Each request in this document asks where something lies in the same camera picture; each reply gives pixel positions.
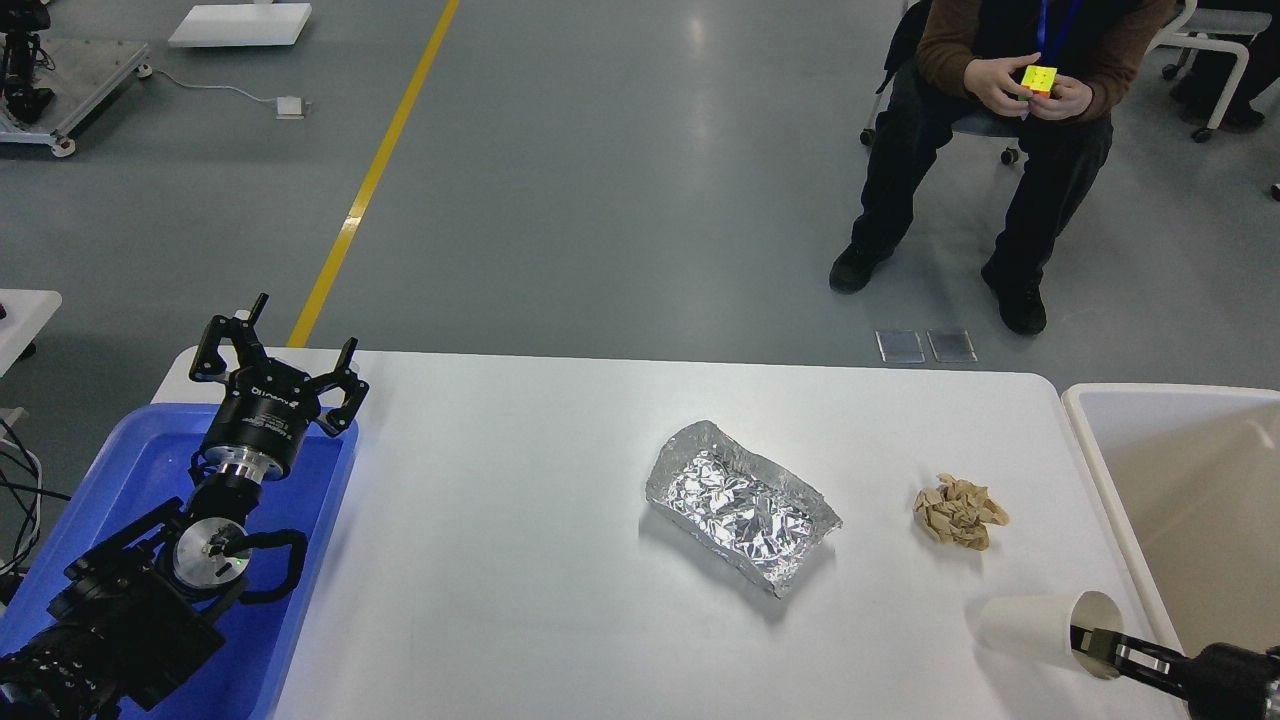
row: blue lanyard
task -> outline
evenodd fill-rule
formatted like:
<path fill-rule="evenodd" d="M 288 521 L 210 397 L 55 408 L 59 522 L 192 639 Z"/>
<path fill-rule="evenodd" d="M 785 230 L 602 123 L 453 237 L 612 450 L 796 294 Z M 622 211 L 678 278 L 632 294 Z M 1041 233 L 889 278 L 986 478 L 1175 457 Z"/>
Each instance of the blue lanyard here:
<path fill-rule="evenodd" d="M 1080 10 L 1080 5 L 1084 0 L 1071 0 L 1071 6 L 1066 10 L 1066 19 L 1062 20 L 1062 27 L 1057 28 L 1057 37 L 1053 38 L 1053 45 L 1046 45 L 1048 40 L 1048 0 L 1041 0 L 1041 24 L 1039 29 L 1036 32 L 1036 41 L 1039 44 L 1041 51 L 1041 65 L 1052 65 L 1053 59 L 1057 58 L 1057 51 L 1062 49 L 1062 42 L 1066 41 L 1066 32 L 1071 29 L 1071 20 L 1075 19 L 1075 13 Z"/>

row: office chair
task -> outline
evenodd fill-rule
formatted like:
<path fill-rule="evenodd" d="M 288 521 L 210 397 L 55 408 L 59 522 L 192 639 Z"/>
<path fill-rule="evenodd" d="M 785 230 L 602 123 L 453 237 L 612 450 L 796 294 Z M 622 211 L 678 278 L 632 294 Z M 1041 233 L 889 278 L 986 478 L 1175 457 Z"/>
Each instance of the office chair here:
<path fill-rule="evenodd" d="M 1231 67 L 1231 73 L 1226 78 L 1226 85 L 1222 87 L 1222 94 L 1213 106 L 1213 113 L 1210 115 L 1208 123 L 1192 133 L 1192 140 L 1196 142 L 1208 142 L 1213 137 L 1213 131 L 1222 123 L 1226 108 L 1231 104 L 1235 88 L 1240 85 L 1244 68 L 1249 64 L 1248 47 L 1231 40 L 1220 40 L 1212 36 L 1243 35 L 1253 37 L 1267 29 L 1267 26 L 1271 24 L 1271 15 L 1251 10 L 1201 9 L 1197 6 L 1197 0 L 1184 0 L 1180 5 L 1178 14 L 1156 33 L 1156 38 L 1151 42 L 1151 47 L 1169 45 L 1183 49 L 1176 63 L 1170 63 L 1161 69 L 1160 74 L 1165 79 L 1178 77 L 1178 73 L 1187 64 L 1192 50 L 1208 50 L 1211 53 L 1230 53 L 1235 55 L 1235 65 Z"/>
<path fill-rule="evenodd" d="M 919 0 L 902 0 L 902 15 L 906 15 L 908 9 L 915 5 Z M 881 105 L 884 101 L 884 92 L 888 90 L 890 79 L 892 73 L 884 78 L 884 83 L 881 85 L 879 90 L 876 91 L 876 101 L 872 104 L 872 111 L 867 117 L 867 124 L 863 127 L 863 132 L 859 133 L 858 140 L 867 147 L 870 147 L 876 142 L 876 115 L 879 114 Z M 1009 127 L 998 115 L 987 110 L 986 108 L 975 110 L 955 123 L 951 124 L 954 132 L 960 132 L 964 135 L 977 135 L 982 137 L 1001 137 L 1001 138 L 1014 138 L 1018 133 Z M 1005 165 L 1014 165 L 1021 159 L 1021 151 L 1018 150 L 1016 145 L 1007 145 L 1000 152 L 1000 161 Z"/>

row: black shoe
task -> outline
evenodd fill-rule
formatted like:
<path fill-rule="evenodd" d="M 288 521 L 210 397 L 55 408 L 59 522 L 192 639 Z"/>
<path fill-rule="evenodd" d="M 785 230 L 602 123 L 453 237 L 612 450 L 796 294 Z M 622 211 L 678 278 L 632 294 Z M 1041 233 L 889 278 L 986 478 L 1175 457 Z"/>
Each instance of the black shoe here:
<path fill-rule="evenodd" d="M 1189 74 L 1178 81 L 1178 85 L 1169 91 L 1169 96 L 1183 105 L 1208 104 L 1210 108 L 1212 108 L 1213 102 L 1217 102 L 1217 96 L 1221 92 L 1222 83 L 1219 83 L 1217 92 L 1215 92 L 1212 83 L 1204 82 L 1199 77 Z"/>
<path fill-rule="evenodd" d="M 849 247 L 831 265 L 831 275 L 827 277 L 831 290 L 849 295 L 867 287 L 867 283 L 872 279 L 872 273 L 876 270 L 876 265 L 888 259 L 892 254 L 892 250 L 868 252 L 858 243 L 850 242 Z"/>
<path fill-rule="evenodd" d="M 1207 105 L 1189 104 L 1178 117 L 1192 124 L 1203 124 L 1208 122 L 1212 114 L 1213 102 Z M 1262 127 L 1266 119 L 1266 115 L 1254 110 L 1248 102 L 1242 102 L 1239 105 L 1230 105 L 1226 109 L 1226 114 L 1222 115 L 1222 123 L 1219 127 L 1226 132 L 1247 133 Z"/>
<path fill-rule="evenodd" d="M 1018 334 L 1039 334 L 1048 324 L 1038 283 L 1005 284 L 996 279 L 991 263 L 982 266 L 982 279 L 996 293 L 1000 319 Z"/>

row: rubik's cube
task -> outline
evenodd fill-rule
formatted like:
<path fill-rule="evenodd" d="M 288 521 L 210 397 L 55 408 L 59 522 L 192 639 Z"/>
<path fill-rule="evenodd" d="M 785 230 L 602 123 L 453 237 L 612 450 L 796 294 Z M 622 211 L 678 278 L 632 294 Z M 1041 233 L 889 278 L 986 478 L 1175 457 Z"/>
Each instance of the rubik's cube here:
<path fill-rule="evenodd" d="M 1046 68 L 1043 65 L 1027 65 L 1027 70 L 1023 73 L 1023 87 L 1030 90 L 1034 95 L 1042 95 L 1048 97 L 1051 90 L 1053 90 L 1053 79 L 1057 77 L 1057 68 Z"/>

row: gray floor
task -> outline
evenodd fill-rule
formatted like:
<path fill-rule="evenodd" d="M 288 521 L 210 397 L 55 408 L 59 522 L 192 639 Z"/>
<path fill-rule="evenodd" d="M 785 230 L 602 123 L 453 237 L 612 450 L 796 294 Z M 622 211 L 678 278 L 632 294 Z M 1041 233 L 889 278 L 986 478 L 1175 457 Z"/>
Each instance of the gray floor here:
<path fill-rule="evenodd" d="M 0 287 L 64 296 L 0 406 L 31 410 L 19 430 L 56 489 L 211 314 L 268 291 L 261 337 L 285 342 L 444 0 L 317 0 L 293 47 L 170 50 L 189 5 L 58 0 L 50 36 L 147 40 L 187 82 L 314 105 L 278 122 L 154 77 L 70 159 L 0 146 Z M 1169 51 L 1116 113 L 1048 268 L 1043 336 L 1009 333 L 978 279 L 1018 182 L 987 138 L 956 138 L 899 254 L 833 295 L 899 8 L 462 0 L 310 345 L 881 366 L 876 329 L 965 328 L 965 369 L 1059 389 L 1280 387 L 1280 133 L 1192 143 Z M 1280 113 L 1274 94 L 1258 108 Z M 13 518 L 0 507 L 0 542 Z"/>

